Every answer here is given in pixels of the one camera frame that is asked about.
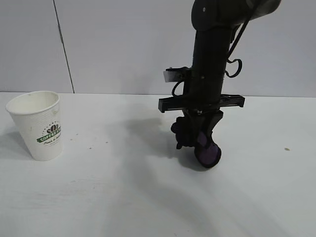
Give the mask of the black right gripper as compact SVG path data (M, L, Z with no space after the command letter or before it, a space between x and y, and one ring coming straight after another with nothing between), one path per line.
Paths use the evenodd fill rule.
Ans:
M212 111L221 107L243 107L245 98L241 95L222 94L223 81L215 76L194 77L192 68L168 68L163 72L166 82L175 82L171 97L160 98L158 109L161 113L167 111L193 110ZM198 141L203 127L207 145L214 143L212 133L214 127L223 118L221 110L212 111L206 118L189 112L184 112L186 119L185 147L202 147Z

